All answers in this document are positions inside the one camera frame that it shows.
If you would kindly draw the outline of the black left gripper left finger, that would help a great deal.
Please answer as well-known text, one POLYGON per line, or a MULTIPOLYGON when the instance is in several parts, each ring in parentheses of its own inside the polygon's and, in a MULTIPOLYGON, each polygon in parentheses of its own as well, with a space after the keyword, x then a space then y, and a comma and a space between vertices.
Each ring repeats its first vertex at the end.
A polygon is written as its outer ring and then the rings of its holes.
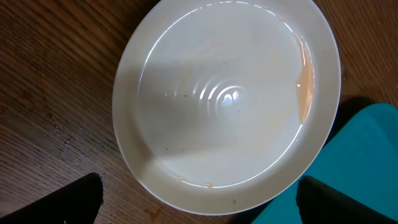
POLYGON ((90 223, 103 204, 103 182, 96 172, 1 218, 1 223, 90 223))

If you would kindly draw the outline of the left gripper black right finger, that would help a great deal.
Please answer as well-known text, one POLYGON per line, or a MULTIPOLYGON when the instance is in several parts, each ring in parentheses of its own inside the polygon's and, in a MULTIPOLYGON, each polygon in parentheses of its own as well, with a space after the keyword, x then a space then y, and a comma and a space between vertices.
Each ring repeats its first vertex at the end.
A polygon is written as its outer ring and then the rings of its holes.
POLYGON ((298 182, 296 204, 303 224, 397 224, 309 175, 298 182))

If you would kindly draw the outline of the white plate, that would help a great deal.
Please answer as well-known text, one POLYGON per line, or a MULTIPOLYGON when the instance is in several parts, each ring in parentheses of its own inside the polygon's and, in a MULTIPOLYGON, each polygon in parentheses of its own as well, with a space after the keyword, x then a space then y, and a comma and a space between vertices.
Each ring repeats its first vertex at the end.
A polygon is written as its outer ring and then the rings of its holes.
POLYGON ((154 197, 230 215, 289 188, 340 101, 335 37, 311 0, 161 0, 120 59, 113 126, 154 197))

